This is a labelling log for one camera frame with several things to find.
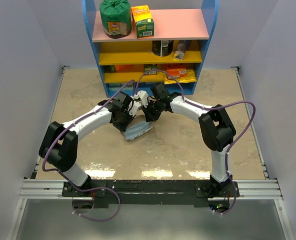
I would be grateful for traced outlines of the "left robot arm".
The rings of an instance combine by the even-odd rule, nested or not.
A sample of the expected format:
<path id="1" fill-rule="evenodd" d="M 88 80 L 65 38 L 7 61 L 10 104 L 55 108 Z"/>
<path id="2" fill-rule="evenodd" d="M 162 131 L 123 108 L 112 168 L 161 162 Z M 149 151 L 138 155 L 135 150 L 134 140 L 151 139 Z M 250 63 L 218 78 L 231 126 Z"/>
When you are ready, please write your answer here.
<path id="1" fill-rule="evenodd" d="M 63 123 L 52 122 L 46 131 L 39 149 L 39 156 L 54 166 L 48 171 L 58 171 L 74 184 L 74 191 L 80 196 L 86 196 L 91 191 L 90 177 L 78 166 L 78 142 L 93 130 L 112 124 L 124 132 L 133 119 L 129 108 L 134 106 L 134 100 L 124 92 L 114 98 L 103 100 L 91 111 Z"/>

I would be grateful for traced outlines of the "patterned sunglasses case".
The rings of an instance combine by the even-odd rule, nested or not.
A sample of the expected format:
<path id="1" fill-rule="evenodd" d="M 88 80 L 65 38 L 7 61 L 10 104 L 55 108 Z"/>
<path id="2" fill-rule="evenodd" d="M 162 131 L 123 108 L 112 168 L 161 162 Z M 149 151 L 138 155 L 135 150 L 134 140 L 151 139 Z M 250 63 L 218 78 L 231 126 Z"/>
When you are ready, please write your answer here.
<path id="1" fill-rule="evenodd" d="M 122 133 L 126 141 L 132 141 L 148 131 L 152 130 L 153 126 L 150 122 L 146 122 L 144 115 L 136 116 L 127 126 L 125 132 Z"/>

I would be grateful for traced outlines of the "light blue cleaning cloth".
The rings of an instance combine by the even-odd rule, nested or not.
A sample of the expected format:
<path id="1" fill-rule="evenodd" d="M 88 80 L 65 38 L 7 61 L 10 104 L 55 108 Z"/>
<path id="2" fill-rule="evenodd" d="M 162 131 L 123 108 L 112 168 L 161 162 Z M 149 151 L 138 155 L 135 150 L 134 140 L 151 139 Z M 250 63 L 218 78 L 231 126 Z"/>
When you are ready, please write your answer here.
<path id="1" fill-rule="evenodd" d="M 131 127 L 129 127 L 124 132 L 124 137 L 127 141 L 132 141 L 133 139 L 143 135 L 147 131 L 149 131 L 152 128 L 152 125 L 148 122 L 142 121 L 140 123 L 137 123 Z"/>

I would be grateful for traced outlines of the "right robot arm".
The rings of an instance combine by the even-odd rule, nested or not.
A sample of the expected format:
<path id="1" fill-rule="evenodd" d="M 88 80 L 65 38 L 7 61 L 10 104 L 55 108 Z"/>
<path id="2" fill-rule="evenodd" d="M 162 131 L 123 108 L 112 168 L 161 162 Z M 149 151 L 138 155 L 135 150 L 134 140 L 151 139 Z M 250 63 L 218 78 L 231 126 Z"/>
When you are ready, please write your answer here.
<path id="1" fill-rule="evenodd" d="M 199 123 L 203 142 L 211 150 L 209 193 L 220 197 L 231 188 L 236 196 L 237 187 L 229 170 L 228 156 L 236 130 L 223 106 L 210 107 L 190 101 L 178 92 L 170 93 L 162 83 L 150 90 L 152 100 L 146 97 L 148 105 L 143 109 L 146 121 L 154 122 L 160 118 L 162 112 L 170 112 Z"/>

